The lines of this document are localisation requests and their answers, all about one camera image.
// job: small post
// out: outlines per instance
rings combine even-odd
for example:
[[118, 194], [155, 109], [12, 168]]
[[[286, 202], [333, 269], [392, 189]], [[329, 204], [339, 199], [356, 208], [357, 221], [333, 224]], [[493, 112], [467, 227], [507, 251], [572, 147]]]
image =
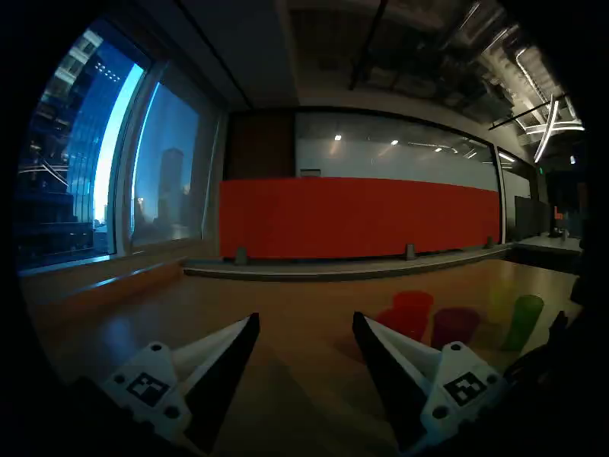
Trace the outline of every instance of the small post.
[[234, 258], [234, 264], [238, 266], [247, 265], [247, 249], [243, 246], [237, 248], [237, 256]]
[[414, 244], [406, 245], [406, 260], [415, 260], [416, 254], [414, 252]]
[[495, 242], [493, 241], [493, 237], [492, 236], [487, 236], [486, 237], [486, 244], [484, 245], [484, 249], [490, 249], [495, 245]]

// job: skyscraper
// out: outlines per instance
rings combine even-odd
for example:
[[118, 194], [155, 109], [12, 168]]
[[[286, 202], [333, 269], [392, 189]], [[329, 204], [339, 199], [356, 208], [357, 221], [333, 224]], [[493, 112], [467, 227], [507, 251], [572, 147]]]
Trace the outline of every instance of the skyscraper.
[[91, 255], [97, 160], [132, 65], [87, 30], [46, 86], [20, 154], [14, 195], [14, 244], [21, 267]]
[[163, 151], [161, 176], [158, 182], [158, 219], [160, 222], [176, 224], [180, 221], [182, 190], [182, 162], [184, 153], [177, 148]]

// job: orange partition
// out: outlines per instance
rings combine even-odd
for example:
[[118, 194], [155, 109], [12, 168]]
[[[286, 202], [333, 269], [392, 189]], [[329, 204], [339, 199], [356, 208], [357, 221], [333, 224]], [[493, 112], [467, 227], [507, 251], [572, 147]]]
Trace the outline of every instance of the orange partition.
[[499, 242], [499, 194], [418, 181], [311, 177], [222, 181], [220, 253], [339, 258]]

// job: green cup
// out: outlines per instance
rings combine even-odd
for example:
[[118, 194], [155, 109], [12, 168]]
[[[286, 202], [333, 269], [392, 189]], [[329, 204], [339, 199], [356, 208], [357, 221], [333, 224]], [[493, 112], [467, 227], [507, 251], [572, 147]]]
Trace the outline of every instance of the green cup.
[[542, 309], [544, 301], [538, 296], [519, 297], [514, 304], [512, 324], [501, 350], [521, 351], [533, 333]]

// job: wooden table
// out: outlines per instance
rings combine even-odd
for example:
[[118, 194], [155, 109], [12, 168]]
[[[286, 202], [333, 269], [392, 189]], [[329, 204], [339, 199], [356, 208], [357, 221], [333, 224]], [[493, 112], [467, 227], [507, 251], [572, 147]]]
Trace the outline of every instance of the wooden table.
[[[467, 306], [485, 315], [491, 289], [508, 283], [512, 304], [524, 294], [545, 302], [526, 352], [545, 342], [559, 310], [571, 318], [579, 312], [569, 301], [575, 278], [503, 260], [336, 283], [183, 276], [40, 337], [64, 380], [103, 379], [152, 340], [178, 347], [259, 312], [260, 336], [214, 455], [395, 455], [393, 433], [352, 337], [354, 311], [376, 316], [395, 293], [417, 289], [434, 296], [432, 313]], [[518, 357], [496, 347], [474, 349], [500, 369]]]

